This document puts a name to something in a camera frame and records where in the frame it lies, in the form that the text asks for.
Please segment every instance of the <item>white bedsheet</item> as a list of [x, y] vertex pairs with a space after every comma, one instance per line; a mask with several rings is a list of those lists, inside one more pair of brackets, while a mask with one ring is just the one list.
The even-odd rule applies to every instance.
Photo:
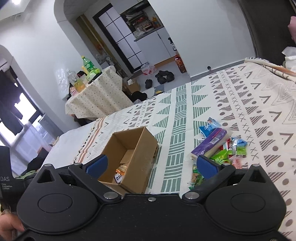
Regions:
[[61, 135], [43, 164], [50, 163], [53, 164], [55, 168], [73, 164], [73, 160], [93, 126], [94, 122]]

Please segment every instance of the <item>ceiling light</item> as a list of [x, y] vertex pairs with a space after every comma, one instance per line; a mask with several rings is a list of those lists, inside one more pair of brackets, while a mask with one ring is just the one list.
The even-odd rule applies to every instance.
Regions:
[[12, 2], [15, 4], [15, 5], [19, 5], [21, 0], [12, 0]]

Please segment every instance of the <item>hand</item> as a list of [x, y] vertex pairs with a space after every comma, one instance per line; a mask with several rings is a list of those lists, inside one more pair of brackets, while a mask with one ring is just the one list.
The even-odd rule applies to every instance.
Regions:
[[25, 229], [18, 216], [12, 213], [3, 214], [0, 216], [0, 236], [6, 241], [12, 240], [12, 231], [18, 230], [24, 232]]

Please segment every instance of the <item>table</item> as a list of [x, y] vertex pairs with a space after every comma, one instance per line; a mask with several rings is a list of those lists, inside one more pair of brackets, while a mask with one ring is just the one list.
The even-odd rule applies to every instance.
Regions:
[[77, 118], [103, 118], [132, 105], [122, 92], [122, 78], [116, 74], [114, 66], [109, 66], [82, 92], [67, 101], [65, 111]]

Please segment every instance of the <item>white cabinet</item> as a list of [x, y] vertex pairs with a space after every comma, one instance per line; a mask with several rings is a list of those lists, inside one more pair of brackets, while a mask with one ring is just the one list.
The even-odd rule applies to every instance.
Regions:
[[158, 33], [159, 37], [161, 38], [161, 40], [163, 41], [163, 43], [164, 43], [165, 47], [167, 48], [168, 52], [170, 53], [170, 56], [171, 57], [175, 56], [176, 52], [173, 50], [173, 46], [170, 44], [170, 41], [168, 40], [170, 35], [166, 31], [166, 29], [161, 28], [161, 29], [157, 30], [157, 33]]
[[145, 36], [136, 43], [150, 64], [158, 64], [171, 57], [157, 32]]
[[119, 14], [122, 14], [124, 11], [138, 4], [139, 2], [137, 0], [110, 0], [110, 3]]

